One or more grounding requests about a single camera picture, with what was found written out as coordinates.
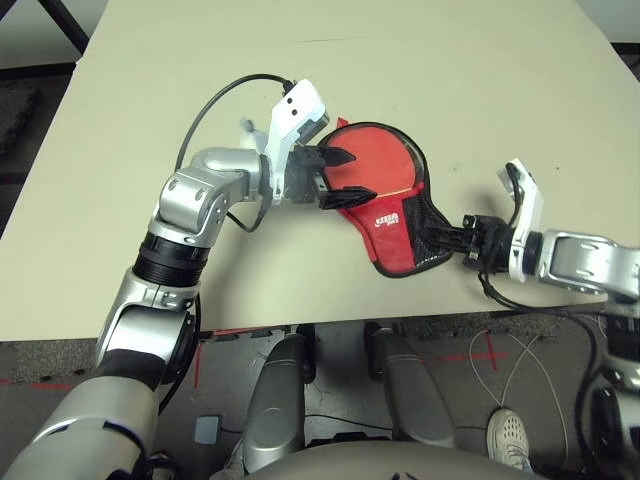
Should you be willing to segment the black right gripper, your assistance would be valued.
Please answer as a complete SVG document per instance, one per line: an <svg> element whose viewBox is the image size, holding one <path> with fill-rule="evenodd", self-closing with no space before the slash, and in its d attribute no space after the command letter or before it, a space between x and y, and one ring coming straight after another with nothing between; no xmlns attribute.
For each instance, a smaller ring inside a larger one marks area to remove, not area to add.
<svg viewBox="0 0 640 480"><path fill-rule="evenodd" d="M460 238L471 231L470 248L463 258L463 265L476 272L482 272L485 264L493 259L489 273L504 273L509 269L509 253L514 229L504 220L494 216L465 215L463 228L454 226L430 226L427 233L429 244L447 250L467 250L468 241Z"/></svg>

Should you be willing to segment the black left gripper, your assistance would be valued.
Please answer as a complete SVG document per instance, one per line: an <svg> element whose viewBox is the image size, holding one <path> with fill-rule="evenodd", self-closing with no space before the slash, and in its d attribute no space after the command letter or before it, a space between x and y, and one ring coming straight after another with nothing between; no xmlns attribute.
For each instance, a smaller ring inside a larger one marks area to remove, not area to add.
<svg viewBox="0 0 640 480"><path fill-rule="evenodd" d="M350 152L331 146L296 146L285 168L284 197L293 204L319 200L323 210L355 208L376 198L376 193L362 186L327 190L324 168L333 168L356 160Z"/></svg>

